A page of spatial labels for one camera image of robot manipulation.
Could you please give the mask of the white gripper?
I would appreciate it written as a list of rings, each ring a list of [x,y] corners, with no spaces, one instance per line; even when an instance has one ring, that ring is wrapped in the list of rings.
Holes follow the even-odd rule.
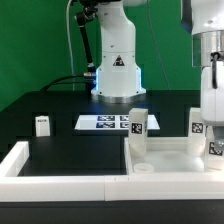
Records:
[[[201,75],[201,117],[206,125],[224,126],[224,65],[217,65],[217,88],[212,87],[212,68]],[[215,148],[224,150],[224,127],[214,127]]]

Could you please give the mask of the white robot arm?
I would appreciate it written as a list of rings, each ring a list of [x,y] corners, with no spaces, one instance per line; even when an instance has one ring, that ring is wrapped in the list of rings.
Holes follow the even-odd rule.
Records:
[[[87,54],[90,71],[96,74],[92,96],[101,101],[126,103],[143,95],[141,71],[135,62],[134,24],[126,6],[147,0],[76,0],[83,11],[75,16],[81,33],[97,18],[101,27],[102,62],[95,68]],[[201,117],[213,128],[214,146],[224,151],[224,0],[181,0],[182,26],[201,46]]]

